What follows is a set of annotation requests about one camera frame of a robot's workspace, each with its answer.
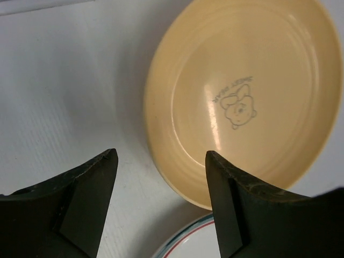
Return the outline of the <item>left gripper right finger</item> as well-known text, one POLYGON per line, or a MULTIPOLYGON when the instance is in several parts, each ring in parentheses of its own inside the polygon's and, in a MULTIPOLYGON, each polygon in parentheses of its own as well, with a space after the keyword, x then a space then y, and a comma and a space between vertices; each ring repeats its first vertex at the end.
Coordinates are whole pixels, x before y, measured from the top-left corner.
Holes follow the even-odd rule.
POLYGON ((205 169, 221 257, 343 257, 343 188, 298 195, 214 151, 205 169))

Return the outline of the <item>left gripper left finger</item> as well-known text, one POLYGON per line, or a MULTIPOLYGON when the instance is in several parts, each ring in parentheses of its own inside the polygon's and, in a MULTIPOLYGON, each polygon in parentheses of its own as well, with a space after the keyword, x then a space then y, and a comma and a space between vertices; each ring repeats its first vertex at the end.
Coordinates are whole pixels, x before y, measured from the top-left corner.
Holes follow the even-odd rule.
POLYGON ((118 154, 108 149, 41 183, 1 195, 1 257, 96 257, 118 154))

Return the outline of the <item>yellow plate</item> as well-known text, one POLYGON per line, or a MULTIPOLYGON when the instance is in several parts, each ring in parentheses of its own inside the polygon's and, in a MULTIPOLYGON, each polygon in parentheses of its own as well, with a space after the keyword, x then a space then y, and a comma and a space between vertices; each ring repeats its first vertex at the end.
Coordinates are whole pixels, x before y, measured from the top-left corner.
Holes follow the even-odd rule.
POLYGON ((193 1, 148 72, 153 161, 176 193, 207 210, 207 151, 289 188, 327 141, 342 79, 341 44, 319 1, 193 1))

